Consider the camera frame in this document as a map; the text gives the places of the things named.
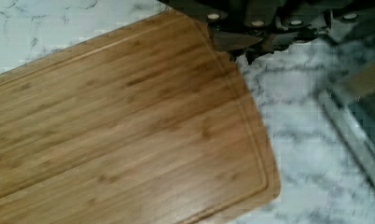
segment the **marble countertop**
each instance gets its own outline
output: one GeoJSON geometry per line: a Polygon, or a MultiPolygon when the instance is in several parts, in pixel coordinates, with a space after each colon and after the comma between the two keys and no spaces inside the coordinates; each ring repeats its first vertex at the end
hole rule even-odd
{"type": "MultiPolygon", "coordinates": [[[[0,74],[165,9],[155,0],[0,0],[0,74]]],[[[233,224],[375,224],[375,190],[316,93],[375,59],[375,35],[237,61],[268,129],[281,195],[233,224]]]]}

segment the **bamboo cutting board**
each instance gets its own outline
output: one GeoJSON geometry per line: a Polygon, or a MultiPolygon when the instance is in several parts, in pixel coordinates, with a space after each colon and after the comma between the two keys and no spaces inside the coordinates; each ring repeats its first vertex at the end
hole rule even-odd
{"type": "Polygon", "coordinates": [[[174,11],[0,75],[0,223],[224,223],[279,190],[235,64],[174,11]]]}

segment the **cutting board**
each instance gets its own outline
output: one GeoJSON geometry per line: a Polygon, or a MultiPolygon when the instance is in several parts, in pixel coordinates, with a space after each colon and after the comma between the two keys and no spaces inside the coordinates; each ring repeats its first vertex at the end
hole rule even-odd
{"type": "Polygon", "coordinates": [[[225,223],[279,191],[235,63],[175,11],[0,75],[0,223],[225,223]]]}

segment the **white marble surface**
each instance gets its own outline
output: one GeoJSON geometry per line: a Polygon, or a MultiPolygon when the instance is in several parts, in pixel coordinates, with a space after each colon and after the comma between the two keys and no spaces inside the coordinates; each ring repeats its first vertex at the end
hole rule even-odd
{"type": "MultiPolygon", "coordinates": [[[[0,0],[0,73],[164,9],[155,0],[0,0]]],[[[281,172],[274,202],[233,224],[375,224],[375,191],[315,100],[375,58],[375,36],[331,48],[295,45],[238,64],[281,172]]]]}

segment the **gray marble veining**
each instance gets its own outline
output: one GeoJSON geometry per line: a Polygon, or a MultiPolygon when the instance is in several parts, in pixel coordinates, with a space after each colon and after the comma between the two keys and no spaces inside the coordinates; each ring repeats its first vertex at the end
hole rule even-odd
{"type": "MultiPolygon", "coordinates": [[[[155,0],[0,0],[0,73],[164,9],[155,0]]],[[[375,224],[375,191],[315,94],[375,59],[375,35],[293,45],[238,65],[282,179],[274,202],[232,224],[375,224]]]]}

